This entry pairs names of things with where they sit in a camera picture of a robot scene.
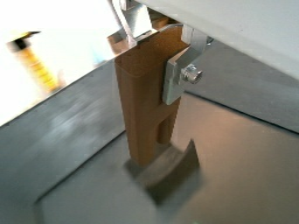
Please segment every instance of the white panel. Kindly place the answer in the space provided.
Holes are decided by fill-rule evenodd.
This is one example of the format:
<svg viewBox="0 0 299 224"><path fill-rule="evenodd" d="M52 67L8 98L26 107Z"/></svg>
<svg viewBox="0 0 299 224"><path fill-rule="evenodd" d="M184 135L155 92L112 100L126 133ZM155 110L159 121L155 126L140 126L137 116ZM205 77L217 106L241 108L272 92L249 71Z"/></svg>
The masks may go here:
<svg viewBox="0 0 299 224"><path fill-rule="evenodd" d="M299 1L137 1L299 79Z"/></svg>

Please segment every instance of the wooden post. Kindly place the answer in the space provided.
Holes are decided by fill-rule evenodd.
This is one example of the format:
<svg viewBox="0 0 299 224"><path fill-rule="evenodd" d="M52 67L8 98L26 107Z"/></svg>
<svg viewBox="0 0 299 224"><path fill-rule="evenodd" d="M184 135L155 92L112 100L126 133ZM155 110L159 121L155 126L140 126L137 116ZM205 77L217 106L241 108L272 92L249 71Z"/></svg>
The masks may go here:
<svg viewBox="0 0 299 224"><path fill-rule="evenodd" d="M181 27L157 32L116 58L116 77L131 158L141 166L155 158L155 144L168 144L180 105L163 103L167 60L187 45Z"/></svg>

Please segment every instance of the bolt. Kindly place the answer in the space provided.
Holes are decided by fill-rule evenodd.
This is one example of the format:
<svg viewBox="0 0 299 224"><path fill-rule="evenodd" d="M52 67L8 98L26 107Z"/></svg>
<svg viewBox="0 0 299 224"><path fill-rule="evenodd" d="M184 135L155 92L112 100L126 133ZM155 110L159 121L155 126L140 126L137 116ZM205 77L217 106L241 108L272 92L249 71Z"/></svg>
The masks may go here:
<svg viewBox="0 0 299 224"><path fill-rule="evenodd" d="M181 70L181 79L188 81L191 84L196 84L201 79L203 72L197 70L193 64L189 64Z"/></svg>

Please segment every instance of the metal clip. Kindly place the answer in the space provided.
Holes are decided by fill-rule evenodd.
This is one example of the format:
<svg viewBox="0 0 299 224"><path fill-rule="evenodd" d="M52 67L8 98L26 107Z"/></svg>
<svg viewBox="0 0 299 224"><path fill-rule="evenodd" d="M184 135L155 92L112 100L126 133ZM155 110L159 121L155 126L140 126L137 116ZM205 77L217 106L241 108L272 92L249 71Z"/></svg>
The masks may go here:
<svg viewBox="0 0 299 224"><path fill-rule="evenodd" d="M181 29L181 41L191 46L179 52L168 61L163 84L163 102L171 105L183 95L184 84L199 82L203 72L197 71L192 62L204 52L205 45L211 42L209 37L200 31L184 25Z"/></svg>
<svg viewBox="0 0 299 224"><path fill-rule="evenodd" d="M136 46L137 41L152 35L151 18L145 5L128 0L112 0L116 14L126 34L129 47Z"/></svg>

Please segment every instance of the metal panel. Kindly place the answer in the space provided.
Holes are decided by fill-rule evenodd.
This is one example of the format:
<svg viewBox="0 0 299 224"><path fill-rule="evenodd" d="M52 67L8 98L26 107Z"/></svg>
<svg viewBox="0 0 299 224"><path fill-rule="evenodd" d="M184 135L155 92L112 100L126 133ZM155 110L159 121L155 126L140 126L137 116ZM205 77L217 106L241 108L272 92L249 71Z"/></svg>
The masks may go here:
<svg viewBox="0 0 299 224"><path fill-rule="evenodd" d="M188 92L299 133L299 80L217 41L193 63L203 77Z"/></svg>
<svg viewBox="0 0 299 224"><path fill-rule="evenodd" d="M299 79L299 2L137 0Z"/></svg>
<svg viewBox="0 0 299 224"><path fill-rule="evenodd" d="M109 61L0 129L0 189L37 197L124 131Z"/></svg>
<svg viewBox="0 0 299 224"><path fill-rule="evenodd" d="M297 223L297 135L184 95L172 140L191 137L200 172L161 205L128 174L122 135L41 199L42 223Z"/></svg>

